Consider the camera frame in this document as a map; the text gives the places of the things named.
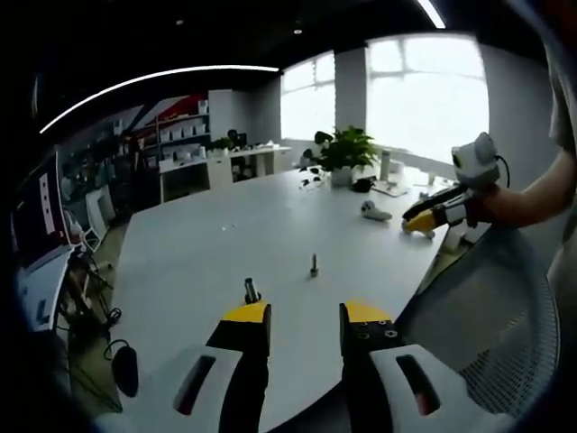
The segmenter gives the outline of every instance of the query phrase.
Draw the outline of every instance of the white conference table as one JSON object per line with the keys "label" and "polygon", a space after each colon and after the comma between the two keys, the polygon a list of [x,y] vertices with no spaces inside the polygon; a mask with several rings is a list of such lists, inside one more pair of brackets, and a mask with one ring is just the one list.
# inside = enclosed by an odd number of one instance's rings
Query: white conference table
{"label": "white conference table", "polygon": [[[426,187],[399,198],[332,189],[329,182],[300,189],[306,176],[293,170],[257,178],[133,216],[114,289],[123,318],[112,333],[137,350],[142,381],[187,347],[205,344],[224,313],[242,304],[244,279],[252,277],[271,304],[260,424],[268,431],[341,380],[339,303],[363,299],[398,318],[447,231],[439,227],[429,240],[401,230],[401,215]],[[368,198],[393,218],[362,218]],[[313,253],[319,273],[311,279]],[[124,407],[137,399],[124,399]]]}

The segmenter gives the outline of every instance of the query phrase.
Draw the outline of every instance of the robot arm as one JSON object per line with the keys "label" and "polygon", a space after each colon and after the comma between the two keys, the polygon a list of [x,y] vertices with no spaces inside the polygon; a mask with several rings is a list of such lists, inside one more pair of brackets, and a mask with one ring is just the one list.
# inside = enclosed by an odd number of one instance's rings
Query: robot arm
{"label": "robot arm", "polygon": [[403,215],[403,229],[431,232],[439,226],[457,226],[467,218],[466,205],[477,191],[499,180],[498,154],[489,135],[451,150],[458,184],[419,200]]}

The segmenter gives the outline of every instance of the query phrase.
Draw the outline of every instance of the office chair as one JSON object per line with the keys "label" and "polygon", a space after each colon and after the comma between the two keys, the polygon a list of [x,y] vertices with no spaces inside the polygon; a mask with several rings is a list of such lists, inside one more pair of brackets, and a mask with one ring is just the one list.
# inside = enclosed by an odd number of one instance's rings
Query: office chair
{"label": "office chair", "polygon": [[485,410],[520,422],[548,390],[558,316],[546,270],[517,230],[492,227],[416,296],[397,321],[467,382]]}

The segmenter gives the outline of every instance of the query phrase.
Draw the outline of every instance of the window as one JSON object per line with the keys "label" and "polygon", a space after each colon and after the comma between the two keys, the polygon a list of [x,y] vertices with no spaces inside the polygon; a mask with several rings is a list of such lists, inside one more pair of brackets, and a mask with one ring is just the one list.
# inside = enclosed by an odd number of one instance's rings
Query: window
{"label": "window", "polygon": [[373,41],[367,70],[367,132],[377,144],[452,163],[452,147],[489,131],[487,83],[472,37]]}
{"label": "window", "polygon": [[284,71],[280,94],[283,139],[310,140],[334,130],[334,54],[307,60]]}

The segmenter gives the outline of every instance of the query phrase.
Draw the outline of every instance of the yellow object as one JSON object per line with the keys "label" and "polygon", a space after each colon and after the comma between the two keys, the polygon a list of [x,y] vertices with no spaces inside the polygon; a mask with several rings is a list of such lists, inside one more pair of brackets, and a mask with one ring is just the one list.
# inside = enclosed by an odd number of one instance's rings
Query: yellow object
{"label": "yellow object", "polygon": [[349,321],[351,321],[351,323],[390,320],[390,316],[380,309],[363,305],[354,300],[348,300],[344,305],[349,313]]}
{"label": "yellow object", "polygon": [[261,299],[255,304],[244,305],[238,309],[231,309],[224,315],[223,320],[229,320],[231,322],[262,323],[264,309],[267,305],[267,301]]}
{"label": "yellow object", "polygon": [[424,210],[408,220],[403,228],[408,232],[430,232],[436,229],[435,216],[431,210]]}

